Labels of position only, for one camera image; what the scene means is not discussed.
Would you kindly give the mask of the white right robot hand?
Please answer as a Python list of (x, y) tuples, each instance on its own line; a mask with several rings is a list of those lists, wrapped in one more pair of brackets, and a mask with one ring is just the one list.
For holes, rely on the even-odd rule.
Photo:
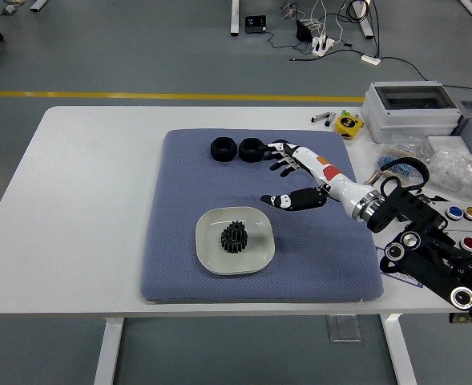
[(285, 211), (301, 211), (321, 207), (330, 197), (341, 202), (345, 212), (354, 220), (363, 220), (364, 207), (374, 194), (373, 188), (350, 180), (336, 166), (309, 148), (278, 140), (264, 147), (264, 151), (264, 160), (277, 160), (270, 167), (272, 171), (284, 167), (280, 173), (282, 177), (301, 168), (317, 182), (315, 188), (275, 196), (263, 195), (260, 199), (264, 203)]

